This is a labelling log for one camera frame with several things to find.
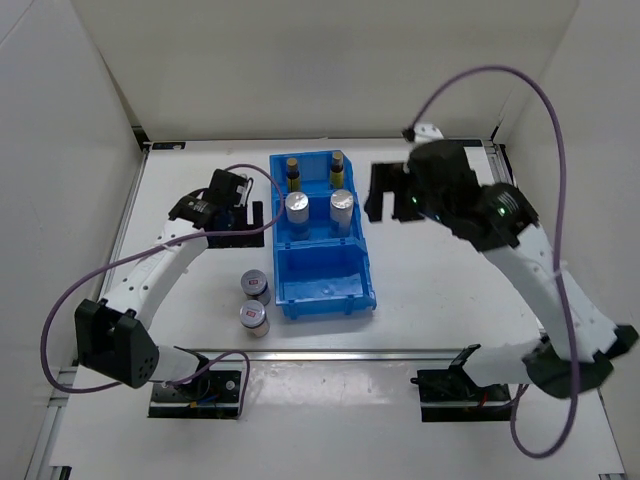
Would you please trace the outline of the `red label spice jar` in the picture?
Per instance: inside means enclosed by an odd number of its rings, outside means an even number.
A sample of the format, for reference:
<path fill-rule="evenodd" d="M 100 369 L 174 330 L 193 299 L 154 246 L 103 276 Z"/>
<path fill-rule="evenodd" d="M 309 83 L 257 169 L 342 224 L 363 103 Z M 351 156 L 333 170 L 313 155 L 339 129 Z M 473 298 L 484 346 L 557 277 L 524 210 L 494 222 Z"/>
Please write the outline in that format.
<path fill-rule="evenodd" d="M 240 308 L 243 327 L 255 337 L 265 336 L 270 329 L 265 306 L 258 300 L 247 300 Z"/>
<path fill-rule="evenodd" d="M 256 300 L 266 306 L 271 300 L 267 276 L 258 269 L 246 271 L 241 277 L 241 288 L 248 300 Z"/>

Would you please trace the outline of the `yellow label bottle gold cap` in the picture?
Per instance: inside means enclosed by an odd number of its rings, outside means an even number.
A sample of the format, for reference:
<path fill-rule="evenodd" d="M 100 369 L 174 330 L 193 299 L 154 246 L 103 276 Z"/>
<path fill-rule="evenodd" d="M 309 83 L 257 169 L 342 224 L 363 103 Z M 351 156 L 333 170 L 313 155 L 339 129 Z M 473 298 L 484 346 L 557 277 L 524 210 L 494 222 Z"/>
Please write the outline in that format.
<path fill-rule="evenodd" d="M 344 186 L 344 155 L 341 151 L 334 151 L 331 157 L 329 185 L 333 190 Z"/>

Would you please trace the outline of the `blue label shaker silver lid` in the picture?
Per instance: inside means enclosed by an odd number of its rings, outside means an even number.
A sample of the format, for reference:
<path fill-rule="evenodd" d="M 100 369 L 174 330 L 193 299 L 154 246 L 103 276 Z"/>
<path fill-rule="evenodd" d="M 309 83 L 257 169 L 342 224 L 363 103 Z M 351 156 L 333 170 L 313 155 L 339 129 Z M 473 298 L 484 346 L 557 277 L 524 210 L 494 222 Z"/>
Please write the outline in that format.
<path fill-rule="evenodd" d="M 334 237 L 349 235 L 354 196 L 346 189 L 335 190 L 330 197 L 330 231 Z"/>

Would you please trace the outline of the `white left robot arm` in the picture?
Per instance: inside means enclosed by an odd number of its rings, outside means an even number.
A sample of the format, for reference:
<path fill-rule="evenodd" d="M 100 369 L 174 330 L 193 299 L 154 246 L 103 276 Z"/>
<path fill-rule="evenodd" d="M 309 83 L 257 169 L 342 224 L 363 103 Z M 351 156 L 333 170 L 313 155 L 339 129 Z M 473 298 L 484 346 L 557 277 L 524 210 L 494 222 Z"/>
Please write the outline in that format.
<path fill-rule="evenodd" d="M 211 248 L 233 248 L 262 233 L 246 222 L 252 178 L 214 171 L 200 193 L 183 196 L 169 211 L 150 250 L 129 274 L 97 301 L 74 313 L 79 363 L 116 382 L 140 388 L 148 382 L 175 385 L 188 400 L 206 395 L 210 377 L 199 354 L 158 345 L 152 320 L 190 264 Z"/>

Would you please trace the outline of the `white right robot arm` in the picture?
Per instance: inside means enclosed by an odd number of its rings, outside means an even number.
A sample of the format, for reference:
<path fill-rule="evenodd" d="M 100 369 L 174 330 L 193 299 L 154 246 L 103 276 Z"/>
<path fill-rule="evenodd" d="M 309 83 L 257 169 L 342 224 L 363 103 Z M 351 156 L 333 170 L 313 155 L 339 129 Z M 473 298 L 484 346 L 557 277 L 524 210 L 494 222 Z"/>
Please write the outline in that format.
<path fill-rule="evenodd" d="M 522 192 L 509 183 L 480 184 L 460 143 L 423 143 L 405 162 L 373 164 L 364 206 L 371 222 L 381 220 L 387 192 L 394 195 L 393 219 L 430 219 L 469 242 L 509 280 L 545 330 L 525 343 L 470 345 L 447 370 L 431 372 L 458 398 L 470 400 L 494 384 L 533 384 L 566 399 L 574 372 L 580 391 L 596 389 L 612 373 L 613 360 L 638 342 L 633 326 L 610 320 L 570 273 L 555 266 L 538 214 Z"/>

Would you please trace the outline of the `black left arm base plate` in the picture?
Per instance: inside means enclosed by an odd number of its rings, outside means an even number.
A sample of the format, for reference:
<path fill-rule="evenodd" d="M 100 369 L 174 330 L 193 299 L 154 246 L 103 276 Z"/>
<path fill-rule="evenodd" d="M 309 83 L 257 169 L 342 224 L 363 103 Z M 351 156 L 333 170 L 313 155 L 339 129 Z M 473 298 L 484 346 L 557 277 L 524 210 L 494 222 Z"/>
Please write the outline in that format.
<path fill-rule="evenodd" d="M 147 416 L 151 419 L 235 420 L 244 393 L 245 367 L 238 362 L 214 365 L 185 386 L 152 387 Z"/>

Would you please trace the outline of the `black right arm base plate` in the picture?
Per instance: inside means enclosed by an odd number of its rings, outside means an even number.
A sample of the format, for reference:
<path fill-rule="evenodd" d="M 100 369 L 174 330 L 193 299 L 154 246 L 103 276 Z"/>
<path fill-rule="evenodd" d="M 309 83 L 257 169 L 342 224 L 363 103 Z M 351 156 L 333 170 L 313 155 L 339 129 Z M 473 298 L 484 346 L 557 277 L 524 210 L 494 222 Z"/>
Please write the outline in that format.
<path fill-rule="evenodd" d="M 460 369 L 422 369 L 410 379 L 418 389 L 423 423 L 506 422 L 513 399 L 509 386 L 476 386 Z"/>

